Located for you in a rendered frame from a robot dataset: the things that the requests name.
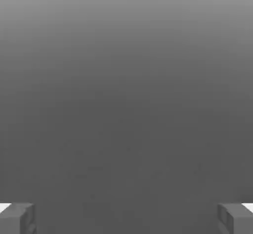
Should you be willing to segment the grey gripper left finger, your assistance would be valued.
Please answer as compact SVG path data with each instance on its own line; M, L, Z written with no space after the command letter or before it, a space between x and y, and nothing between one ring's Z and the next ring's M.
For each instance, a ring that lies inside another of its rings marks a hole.
M37 234L36 205L0 202L0 234Z

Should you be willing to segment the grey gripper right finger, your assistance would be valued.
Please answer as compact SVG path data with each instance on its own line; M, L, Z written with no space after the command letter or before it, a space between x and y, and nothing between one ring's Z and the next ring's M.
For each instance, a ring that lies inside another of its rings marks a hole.
M253 234L253 203L219 203L219 234Z

